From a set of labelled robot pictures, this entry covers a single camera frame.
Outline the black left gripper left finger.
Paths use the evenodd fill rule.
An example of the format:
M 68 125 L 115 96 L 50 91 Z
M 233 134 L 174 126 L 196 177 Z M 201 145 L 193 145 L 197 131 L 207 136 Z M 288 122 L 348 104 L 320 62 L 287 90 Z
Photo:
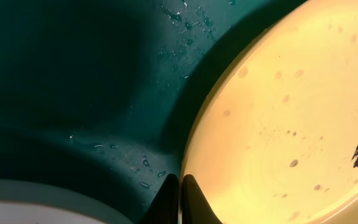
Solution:
M 177 224 L 179 180 L 168 174 L 139 224 Z

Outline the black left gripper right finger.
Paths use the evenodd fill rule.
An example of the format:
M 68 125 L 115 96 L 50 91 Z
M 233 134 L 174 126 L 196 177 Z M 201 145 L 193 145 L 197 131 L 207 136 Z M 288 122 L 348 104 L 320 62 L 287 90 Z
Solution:
M 191 174 L 181 185 L 181 211 L 183 224 L 222 224 Z

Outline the yellow-green plate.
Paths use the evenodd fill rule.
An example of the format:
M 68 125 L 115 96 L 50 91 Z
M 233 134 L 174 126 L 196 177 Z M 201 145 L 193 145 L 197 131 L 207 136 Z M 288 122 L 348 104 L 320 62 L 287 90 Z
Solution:
M 307 1 L 248 49 L 182 172 L 223 223 L 358 223 L 358 0 Z

